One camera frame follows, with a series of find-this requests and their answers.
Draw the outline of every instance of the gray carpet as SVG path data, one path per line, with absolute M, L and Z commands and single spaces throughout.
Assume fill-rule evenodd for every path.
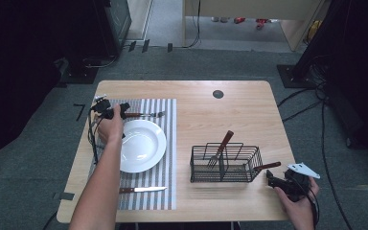
M 64 190 L 99 81 L 103 80 L 263 80 L 271 84 L 277 102 L 295 92 L 285 89 L 276 64 L 294 64 L 297 53 L 185 50 L 149 47 L 141 53 L 124 50 L 120 58 L 98 72 L 92 85 L 55 88 L 46 97 L 15 141 L 0 150 L 0 229 L 42 229 L 58 209 L 55 193 Z M 312 91 L 280 107 L 286 118 L 316 102 Z M 347 229 L 340 215 L 321 154 L 321 106 L 285 123 L 297 162 L 304 162 L 322 178 L 318 196 L 317 229 Z M 368 229 L 368 150 L 347 149 L 345 134 L 331 108 L 325 108 L 325 154 L 333 184 L 346 217 L 354 229 Z M 48 229 L 67 229 L 55 219 Z M 241 229 L 293 229 L 287 221 L 242 222 Z

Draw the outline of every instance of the striped placemat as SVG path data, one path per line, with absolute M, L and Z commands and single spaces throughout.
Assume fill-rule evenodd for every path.
M 176 99 L 125 99 L 109 100 L 114 104 L 129 103 L 127 112 L 153 113 L 165 111 L 161 118 L 127 118 L 132 120 L 148 120 L 160 126 L 166 134 L 167 147 L 163 158 L 151 169 L 138 172 L 121 172 L 121 188 L 136 188 L 150 186 L 168 187 L 164 192 L 130 193 L 119 197 L 119 210 L 174 210 L 176 209 Z M 98 157 L 104 151 L 104 144 L 97 140 Z M 95 170 L 94 157 L 89 176 Z

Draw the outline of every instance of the human hand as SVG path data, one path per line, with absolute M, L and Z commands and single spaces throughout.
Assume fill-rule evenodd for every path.
M 115 104 L 113 107 L 113 118 L 111 120 L 101 119 L 98 124 L 98 135 L 105 144 L 122 139 L 124 125 L 121 116 L 119 116 L 120 113 L 121 107 Z
M 311 200 L 315 200 L 314 196 L 318 194 L 319 186 L 312 177 L 310 177 L 310 185 L 311 191 L 309 192 L 309 196 Z M 279 187 L 275 187 L 274 190 L 280 198 L 283 205 L 283 211 L 288 214 L 288 217 L 296 230 L 314 229 L 312 208 L 310 201 L 306 197 L 298 200 L 297 202 L 293 202 L 288 199 L 288 196 Z

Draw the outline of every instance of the wire basket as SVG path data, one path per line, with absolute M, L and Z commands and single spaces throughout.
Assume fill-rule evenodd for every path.
M 259 147 L 243 143 L 228 143 L 218 156 L 215 166 L 211 157 L 219 150 L 220 143 L 193 146 L 191 154 L 191 182 L 252 182 L 261 170 L 262 158 Z

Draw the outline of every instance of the wooden table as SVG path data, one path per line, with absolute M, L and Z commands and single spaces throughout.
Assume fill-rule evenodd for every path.
M 223 98 L 213 96 L 221 90 Z M 220 142 L 227 130 L 235 134 L 231 142 L 259 146 L 264 164 L 281 161 L 273 168 L 283 178 L 287 164 L 294 164 L 288 138 L 270 85 L 260 80 L 105 80 L 96 95 L 108 99 L 177 99 L 177 187 L 176 210 L 118 211 L 118 222 L 152 221 L 235 221 L 287 219 L 278 197 L 267 186 L 261 172 L 252 183 L 191 183 L 192 146 Z M 75 194 L 62 200 L 57 219 L 71 220 L 87 182 L 92 148 L 87 141 L 88 124 L 81 136 L 76 158 L 65 187 Z
M 186 46 L 186 17 L 198 16 L 198 0 L 182 0 L 182 43 Z M 326 0 L 202 0 L 199 16 L 281 19 L 291 51 L 297 50 Z

